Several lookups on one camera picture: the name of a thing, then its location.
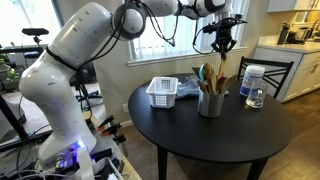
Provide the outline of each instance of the utensil holder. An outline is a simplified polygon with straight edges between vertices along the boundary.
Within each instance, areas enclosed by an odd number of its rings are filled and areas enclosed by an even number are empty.
[[[200,90],[198,112],[205,117],[220,116],[224,94],[208,94]]]

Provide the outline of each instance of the chair back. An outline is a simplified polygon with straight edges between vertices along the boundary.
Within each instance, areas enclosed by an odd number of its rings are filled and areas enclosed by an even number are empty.
[[[242,56],[239,71],[238,80],[242,80],[244,77],[247,66],[251,64],[260,65],[266,68],[262,79],[274,87],[274,98],[277,98],[283,83],[285,82],[291,68],[293,61],[291,62],[276,62],[260,59],[250,59]]]

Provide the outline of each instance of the white container lid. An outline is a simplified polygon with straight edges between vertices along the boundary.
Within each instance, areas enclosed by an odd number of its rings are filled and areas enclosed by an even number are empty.
[[[246,69],[246,72],[252,73],[255,75],[263,75],[266,68],[257,65],[249,65]]]

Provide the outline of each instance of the plastic container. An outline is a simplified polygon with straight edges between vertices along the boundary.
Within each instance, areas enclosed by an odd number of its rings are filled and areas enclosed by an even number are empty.
[[[243,77],[240,94],[248,96],[252,82],[261,81],[265,68],[257,65],[250,65],[247,67]]]
[[[157,108],[174,106],[178,79],[173,77],[154,77],[147,88],[150,105]]]

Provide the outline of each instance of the table leg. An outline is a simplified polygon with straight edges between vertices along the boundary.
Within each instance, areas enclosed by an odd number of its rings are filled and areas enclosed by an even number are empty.
[[[159,180],[167,179],[167,159],[168,159],[168,151],[164,148],[158,147],[158,173]]]
[[[268,158],[261,160],[261,161],[253,162],[251,164],[251,168],[250,168],[250,172],[249,172],[247,180],[259,179],[259,176],[260,176],[264,166],[266,165],[267,161],[268,161]]]

